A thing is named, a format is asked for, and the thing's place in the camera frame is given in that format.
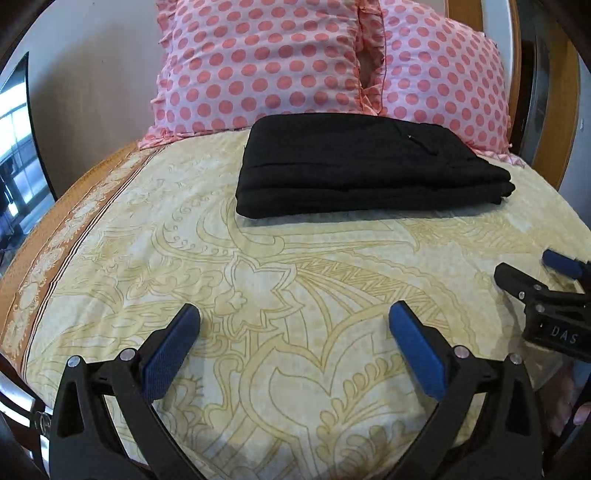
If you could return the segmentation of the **person's right hand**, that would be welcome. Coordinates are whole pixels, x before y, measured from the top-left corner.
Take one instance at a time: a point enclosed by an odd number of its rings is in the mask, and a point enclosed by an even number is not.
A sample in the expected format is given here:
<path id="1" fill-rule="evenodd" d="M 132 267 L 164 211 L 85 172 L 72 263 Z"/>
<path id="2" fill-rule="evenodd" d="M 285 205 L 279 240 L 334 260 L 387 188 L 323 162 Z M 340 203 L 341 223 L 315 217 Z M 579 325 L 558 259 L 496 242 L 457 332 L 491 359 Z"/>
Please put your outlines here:
<path id="1" fill-rule="evenodd" d="M 542 416 L 549 431 L 557 436 L 562 434 L 571 415 L 573 424 L 583 425 L 590 415 L 590 403 L 576 408 L 576 402 L 590 374 L 590 365 L 578 360 L 565 362 L 539 390 Z"/>

